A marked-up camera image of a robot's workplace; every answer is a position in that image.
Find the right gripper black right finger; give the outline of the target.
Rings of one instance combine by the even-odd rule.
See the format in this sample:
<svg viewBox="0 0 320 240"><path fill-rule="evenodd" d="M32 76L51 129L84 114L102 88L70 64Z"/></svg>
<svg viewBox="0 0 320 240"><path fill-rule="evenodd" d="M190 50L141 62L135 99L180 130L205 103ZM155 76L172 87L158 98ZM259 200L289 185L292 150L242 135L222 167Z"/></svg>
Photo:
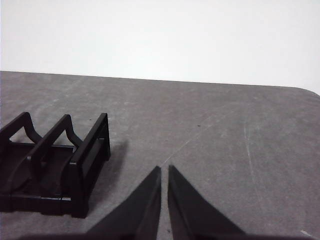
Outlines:
<svg viewBox="0 0 320 240"><path fill-rule="evenodd" d="M175 240L248 240L235 223L208 203L174 165L168 167L168 209Z"/></svg>

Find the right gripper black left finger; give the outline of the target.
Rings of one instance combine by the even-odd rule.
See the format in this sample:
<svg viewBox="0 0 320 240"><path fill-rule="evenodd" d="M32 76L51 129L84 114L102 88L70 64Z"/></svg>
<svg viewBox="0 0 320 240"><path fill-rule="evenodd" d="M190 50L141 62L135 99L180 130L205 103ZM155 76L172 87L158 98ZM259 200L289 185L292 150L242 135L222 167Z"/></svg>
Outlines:
<svg viewBox="0 0 320 240"><path fill-rule="evenodd" d="M137 188L85 236L88 240L155 240L162 192L161 168L156 166Z"/></svg>

